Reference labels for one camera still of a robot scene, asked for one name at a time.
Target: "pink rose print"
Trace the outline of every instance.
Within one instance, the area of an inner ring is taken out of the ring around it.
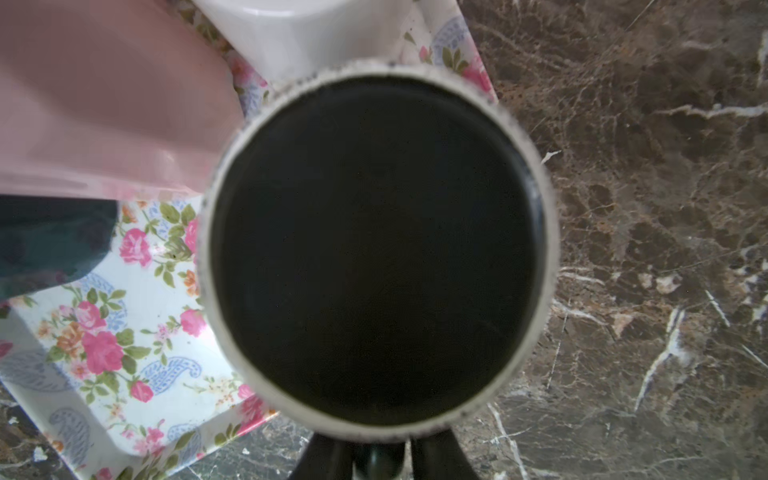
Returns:
[[[147,440],[151,443],[158,443],[164,436],[165,434],[160,429],[154,427],[147,429]]]
[[[493,90],[491,79],[488,77],[488,72],[485,71],[479,56],[472,59],[469,66],[462,72],[462,77],[480,87],[484,92]]]
[[[72,360],[70,372],[80,380],[85,380],[91,376],[91,370],[88,369],[88,364],[81,360]]]
[[[243,416],[243,424],[237,431],[237,436],[245,435],[264,421],[264,414],[261,411],[264,401],[257,396],[251,396],[240,405],[240,414]]]
[[[99,330],[107,326],[107,322],[101,318],[98,307],[88,301],[80,302],[78,308],[74,311],[80,326],[86,330]]]
[[[139,402],[147,403],[154,397],[154,392],[152,392],[149,385],[140,381],[134,383],[134,386],[131,387],[131,396]]]
[[[87,354],[88,369],[95,375],[104,371],[115,371],[123,368],[123,349],[118,345],[118,340],[110,332],[99,332],[93,336],[90,333],[83,335],[83,348]]]
[[[13,342],[9,342],[8,340],[0,340],[0,359],[8,355],[8,352],[10,352],[12,348]]]
[[[197,218],[195,217],[184,229],[184,243],[192,250],[192,253],[197,253]]]
[[[102,468],[96,472],[96,480],[112,480],[112,474],[110,473],[109,468]]]
[[[203,312],[200,310],[187,310],[181,315],[181,329],[192,335],[198,337],[206,327],[205,319],[203,319]]]
[[[253,390],[251,390],[250,387],[248,385],[246,385],[245,383],[243,385],[241,385],[239,389],[237,389],[237,396],[239,396],[243,400],[249,399],[250,397],[252,397],[254,395],[256,395],[256,394],[253,393]]]
[[[160,429],[149,427],[147,429],[147,436],[138,439],[134,444],[134,450],[141,453],[152,452],[152,455],[158,456],[163,452],[163,446],[160,444],[160,440],[165,436]]]
[[[137,228],[131,228],[126,232],[123,243],[120,245],[120,256],[125,263],[139,262],[141,266],[152,263],[147,234]]]

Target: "white marble vein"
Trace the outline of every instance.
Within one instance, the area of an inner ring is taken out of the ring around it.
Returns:
[[[648,391],[648,385],[653,379],[656,369],[658,369],[661,364],[666,362],[671,356],[676,356],[681,361],[686,362],[688,354],[678,343],[680,340],[680,325],[683,323],[683,319],[685,319],[685,310],[681,310],[680,307],[675,307],[667,322],[667,346],[664,347],[664,351],[659,353],[659,356],[656,357],[653,363],[651,363],[648,371],[645,372],[643,383],[640,386],[640,392],[637,394],[637,399],[634,401],[635,412],[640,408],[640,403],[643,401],[643,398]]]
[[[568,272],[569,270],[575,270],[577,272],[588,272],[588,271],[590,271],[592,269],[589,268],[588,266],[570,266],[570,265],[566,265],[566,266],[561,266],[560,267],[560,271],[561,272]]]
[[[725,326],[730,326],[730,322],[728,321],[728,318],[725,316],[725,312],[723,309],[720,308],[720,304],[715,300],[715,297],[710,293],[709,290],[704,290],[704,292],[707,294],[707,296],[710,299],[710,303],[714,307],[714,309],[717,311],[718,314],[720,314],[720,318],[723,319],[725,322]]]
[[[763,361],[763,359],[761,359],[759,356],[757,356],[757,355],[755,354],[755,352],[753,352],[752,350],[748,349],[748,348],[746,347],[746,345],[742,345],[742,346],[741,346],[741,348],[743,348],[745,352],[749,353],[749,354],[750,354],[750,356],[751,356],[751,357],[752,357],[752,358],[753,358],[753,359],[754,359],[756,362],[758,362],[760,365],[762,365],[762,366],[764,366],[764,367],[766,367],[766,368],[768,369],[768,363],[765,363],[765,362]]]
[[[560,153],[562,153],[562,150],[547,152],[547,154],[544,156],[544,158],[541,159],[541,164],[542,165],[546,164],[549,161],[550,158],[552,158],[555,155],[560,154]]]
[[[595,322],[598,325],[602,325],[602,326],[606,326],[607,325],[606,322],[602,321],[601,319],[598,319],[594,315],[591,315],[591,314],[586,313],[586,312],[581,311],[581,310],[572,309],[570,307],[567,307],[567,306],[563,305],[563,303],[560,300],[558,300],[558,299],[552,300],[552,306],[555,309],[560,310],[563,313],[570,314],[570,315],[573,315],[573,316],[577,316],[579,318],[585,318],[585,319],[592,320],[593,322]]]
[[[754,118],[759,117],[762,114],[768,113],[768,104],[760,104],[756,107],[723,107],[720,104],[715,104],[712,110],[702,110],[696,108],[693,105],[683,105],[682,107],[672,108],[670,110],[657,110],[655,114],[662,115],[674,115],[683,113],[686,115],[699,115],[709,120],[712,117],[719,117],[720,115],[733,115],[735,117]]]
[[[534,475],[542,478],[560,478],[560,473],[553,472],[552,470],[544,470],[543,468],[529,468]]]
[[[598,285],[605,285],[605,282],[603,280],[592,278],[591,276],[578,275],[572,272],[562,272],[560,273],[559,276],[564,276],[565,278],[572,278],[573,280],[580,280],[582,282],[597,283]]]
[[[758,87],[765,81],[766,58],[768,58],[768,30],[763,32],[763,39],[760,42],[760,50],[757,51],[757,63],[760,65],[760,69],[757,71]]]
[[[552,383],[552,375],[554,374],[554,366],[558,364],[558,355],[560,355],[560,345],[563,344],[563,336],[565,335],[565,325],[568,323],[568,313],[566,312],[563,319],[563,328],[560,330],[560,340],[558,341],[558,349],[554,351],[554,360],[552,361],[552,368],[549,370],[549,378],[547,379],[547,388],[549,390],[549,384]]]
[[[520,449],[518,448],[518,443],[515,440],[510,439],[507,435],[507,431],[504,429],[504,425],[502,424],[502,416],[498,414],[498,410],[493,408],[493,405],[490,403],[487,405],[488,409],[491,410],[491,413],[493,414],[493,418],[496,419],[496,426],[498,427],[499,432],[502,434],[502,437],[505,437],[509,442],[509,449],[512,451],[512,456],[515,458],[515,462],[518,464],[518,468],[520,469],[520,476],[523,478],[523,480],[528,480],[528,471],[525,470],[525,465],[523,465],[522,458],[520,458]]]
[[[648,5],[645,5],[645,8],[643,8],[643,11],[637,14],[637,17],[634,18],[632,23],[630,23],[629,26],[625,30],[629,30],[630,28],[632,28],[632,25],[634,25],[637,22],[637,20],[639,20],[640,17],[643,16],[645,11],[648,10],[650,8],[650,6],[653,5],[655,2],[656,2],[656,0],[650,0],[650,2],[648,2]]]

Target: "green leaf print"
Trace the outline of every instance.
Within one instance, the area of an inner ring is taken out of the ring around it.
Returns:
[[[48,363],[58,362],[59,360],[63,360],[65,355],[64,350],[54,345],[48,351],[45,361]]]
[[[173,225],[170,230],[168,230],[168,236],[169,237],[183,237],[184,236],[184,227],[181,225]]]
[[[165,243],[165,247],[168,251],[164,254],[164,257],[176,260],[177,262],[184,262],[192,258],[192,250],[187,247],[187,244],[181,239],[181,237],[171,237]]]
[[[118,339],[118,345],[120,346],[133,345],[134,331],[132,329],[125,329],[122,332],[118,332],[118,334],[115,335],[115,338]]]
[[[447,68],[453,69],[453,57],[451,56],[451,51],[448,47],[442,48],[442,63],[444,63]]]
[[[456,67],[456,73],[463,74],[464,70],[469,66],[469,62],[466,60],[462,60],[458,63],[458,66]]]
[[[175,453],[168,457],[168,460],[165,461],[164,468],[166,470],[171,470],[173,467],[179,464],[179,455],[176,455]]]
[[[184,447],[186,447],[187,443],[190,442],[193,435],[194,435],[194,430],[192,432],[187,432],[183,434],[181,437],[179,437],[179,439],[176,441],[176,446],[174,447],[174,450],[181,450]]]
[[[96,377],[99,382],[105,384],[111,391],[117,393],[120,391],[118,376],[114,372],[104,372]]]
[[[163,281],[171,288],[174,288],[174,276],[170,272],[163,273]]]
[[[134,477],[134,480],[147,480],[147,469],[149,467],[144,467],[141,469],[141,472],[138,472],[136,476]]]
[[[134,357],[136,360],[139,360],[149,355],[149,352],[151,352],[152,349],[146,346],[127,346],[123,349],[123,351]]]
[[[176,210],[176,207],[171,204],[160,204],[160,213],[163,218],[170,223],[179,222],[179,210]]]
[[[122,362],[123,362],[123,368],[125,369],[126,372],[130,373],[131,375],[136,373],[136,360],[132,359],[128,355],[123,355]]]
[[[187,204],[181,211],[181,223],[186,227],[197,215],[194,213],[194,208]]]
[[[115,480],[131,480],[134,477],[133,467],[125,467],[125,470],[120,472],[120,475]]]

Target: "mug rim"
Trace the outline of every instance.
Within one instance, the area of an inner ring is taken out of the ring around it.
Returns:
[[[292,397],[273,383],[240,351],[232,332],[223,320],[216,285],[213,279],[212,255],[210,252],[213,215],[217,208],[220,192],[227,179],[227,174],[234,161],[250,143],[262,126],[269,123],[285,107],[306,94],[329,84],[365,77],[402,78],[425,82],[450,94],[457,95],[470,106],[477,108],[512,142],[524,160],[531,178],[535,183],[535,199],[541,205],[542,226],[546,245],[542,249],[545,255],[539,285],[540,294],[532,311],[528,325],[522,334],[518,348],[482,389],[458,406],[437,416],[401,425],[367,425],[350,422],[307,405]],[[245,383],[259,397],[276,409],[284,411],[291,419],[303,423],[317,432],[351,441],[397,442],[410,437],[428,435],[440,429],[448,428],[457,420],[480,409],[504,384],[522,367],[538,341],[541,331],[549,319],[549,308],[554,295],[559,261],[559,232],[557,211],[554,205],[554,190],[548,174],[541,165],[541,156],[530,137],[518,122],[502,106],[480,92],[476,86],[462,78],[424,65],[396,65],[379,61],[353,61],[339,68],[320,71],[314,76],[297,81],[277,95],[258,115],[232,140],[216,167],[209,187],[204,195],[200,209],[198,239],[203,248],[197,252],[197,271],[200,293],[203,298],[204,314],[216,336],[216,341],[227,360],[243,376]]]

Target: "white container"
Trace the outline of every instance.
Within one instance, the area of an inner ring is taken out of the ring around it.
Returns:
[[[356,58],[394,59],[413,0],[196,0],[275,88]]]

